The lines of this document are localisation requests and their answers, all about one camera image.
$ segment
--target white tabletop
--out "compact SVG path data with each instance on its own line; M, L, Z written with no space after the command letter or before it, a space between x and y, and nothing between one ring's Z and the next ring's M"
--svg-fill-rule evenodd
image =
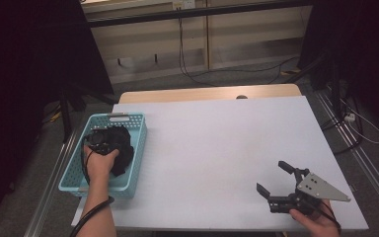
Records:
M303 229L288 214L270 213L256 191L260 183L272 196L294 192L294 176L279 160L309 168L352 198L332 201L342 229L368 228L305 97L120 104L113 112L142 112L147 125L135 197L111 205L117 228Z

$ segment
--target metal frame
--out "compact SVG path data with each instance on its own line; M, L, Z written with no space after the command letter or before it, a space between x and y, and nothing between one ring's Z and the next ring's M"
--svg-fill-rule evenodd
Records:
M231 13L255 12L271 9L303 7L315 4L316 1L312 0L275 0L261 3L231 5L222 7L208 7L208 8L195 8L186 9L181 11L168 11L160 13L143 14L129 17L105 18L89 20L88 24L91 28L109 27L116 25L125 25L143 22L155 22L172 20L179 18L193 18L204 17Z

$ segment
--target wire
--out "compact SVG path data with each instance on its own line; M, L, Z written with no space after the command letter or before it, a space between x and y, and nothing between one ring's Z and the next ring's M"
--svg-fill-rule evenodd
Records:
M359 111L358 104L357 104L355 98L352 97L352 100L353 100L353 104L354 104L354 106L356 107L356 110ZM350 110L352 110L352 108L350 107L350 105L349 105L348 103L346 103L346 106L347 106ZM363 130L363 127L362 127L361 119L359 118L359 119L356 121L356 123L357 123L357 126L358 126L359 131L363 134L363 133L364 133L364 130ZM340 154L343 154L344 152L349 151L349 150L351 150L351 149L357 147L359 144L361 144L361 142L362 142L362 137L359 136L358 139L355 141L355 143L353 143L352 145L348 146L348 147L347 147L346 149L344 149L344 150L334 152L334 155L340 155Z
M361 118L361 119L363 119L363 120L365 120L366 122L368 122L372 127L374 127L378 132L379 132L379 128L376 126L376 125L374 125L371 121L369 121L367 118L365 118L365 117L363 117L362 115L360 115L358 112L356 112L355 110L353 110L348 104L346 104L344 101L342 101L346 106L348 106L349 107L349 109L353 112L353 113L355 113L359 118ZM352 126L352 124L350 123L350 121L348 122L348 124L349 124L349 126L350 126L350 128L357 134L357 135L359 135L360 137L362 137L362 138L364 138L365 140L367 140L367 141L369 141L369 142L372 142L372 143L374 143L374 144L379 144L379 141L374 141L374 140L371 140L371 139L369 139L369 138L367 138L366 136L364 136L363 134L362 134L362 131L357 131L353 126Z
M98 205L96 205L94 208L92 208L90 211L88 211L88 213L86 213L78 222L78 224L75 226L75 228L73 228L72 232L70 233L70 237L74 237L76 236L79 231L82 229L82 227L84 227L85 223L91 219L92 216L94 216L96 213L98 213L100 210L102 210L103 208L105 208L106 206L109 206L111 203L114 202L114 198L113 197L110 197L99 203Z
M325 213L321 209L317 208L316 206L310 204L309 202L305 201L304 199L301 201L301 203L307 205L310 208L313 208L314 210L316 210L317 212L319 212L319 214L321 214L321 215L325 216L326 218L328 218L329 220L331 220L331 222L333 222L334 225L337 227L338 233L341 235L341 231L342 231L341 225L337 221L337 218L335 217L334 211L328 205L326 205L325 203L323 203L321 201L321 203L324 204L325 207L331 212L332 216L328 215L327 213Z
M275 68L278 68L278 73L277 75L272 79L270 80L269 82L267 82L267 84L271 84L272 82L274 82L276 79L279 78L279 74L281 72L281 67L283 64L293 60L293 59L296 59L296 58L299 58L299 56L294 56L294 57L291 57L291 58L288 58L280 63L278 63L277 65L274 65L272 67L269 67L269 68L264 68L264 69L257 69L257 70L243 70L243 69L218 69L218 70L208 70L208 71L205 71L205 72L201 72L201 73L198 73L198 74L193 74L193 75L190 75L187 71L187 67L186 67L186 62L185 62L185 55L184 55L184 30L183 30L183 20L181 18L178 18L178 21L179 21L179 24L180 24L180 69L181 69L181 72L186 75L187 77L189 77L189 79L191 79L192 81L196 82L196 83L199 83L199 84L204 84L204 85L208 85L208 86L212 86L212 87L218 87L217 85L214 85L214 84L210 84L210 83L207 83L207 82L200 82L200 81L197 81L194 79L194 77L198 77L198 76L202 76L202 75L205 75L205 74L208 74L208 73L214 73L214 72L262 72L262 71L268 71L268 70L271 70L271 69L275 69Z
M184 41L183 41L183 37L184 37L184 31L183 31L183 19L181 18L178 18L178 21L180 23L180 68L181 68L181 72L186 75L187 77L189 77L189 79L191 79L192 81L196 82L196 83L199 83L199 84L204 84L204 85L207 85L207 86L212 86L212 87L218 87L217 85L214 85L214 84L210 84L210 83L207 83L207 82L200 82L200 81L197 81L195 79L192 78L192 76L190 76L190 74L187 72L187 67L186 67L186 60L185 60L185 57L184 57Z
M87 136L85 136L83 139L82 139L82 147L84 146L85 144L85 139L87 138ZM82 166L82 172L85 176L85 179L86 179L86 182L90 183L90 179L89 179L89 175L88 175L88 161L89 161L89 158L91 157L91 155L94 153L94 151L92 150L88 156L87 156L87 159L86 161L84 161L84 151L83 151L83 148L81 149L81 166ZM114 202L114 198L113 197L110 197L99 203L98 205L96 205L94 208L92 208L90 211L88 211L88 213L86 213L78 222L78 224L76 224L75 228L73 228L72 232L70 233L70 237L74 237L76 236L79 231L82 229L82 227L85 225L85 223L91 219L92 216L94 216L96 213L98 213L100 210L102 210L103 208L105 208L106 206L110 205L111 203Z

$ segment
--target gripper mount plate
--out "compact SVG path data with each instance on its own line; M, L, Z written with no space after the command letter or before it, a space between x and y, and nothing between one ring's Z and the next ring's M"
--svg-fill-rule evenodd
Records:
M316 174L309 173L297 190L318 199L350 201L350 198Z

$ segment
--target robotic arm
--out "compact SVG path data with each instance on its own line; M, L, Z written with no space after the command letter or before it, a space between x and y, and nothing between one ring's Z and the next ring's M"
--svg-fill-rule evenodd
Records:
M258 193L267 199L272 213L288 213L290 209L297 209L310 215L319 208L322 199L350 201L347 195L311 173L309 169L293 168L284 161L279 161L278 166L290 175L294 173L296 186L294 193L288 197L272 197L267 189L257 184Z

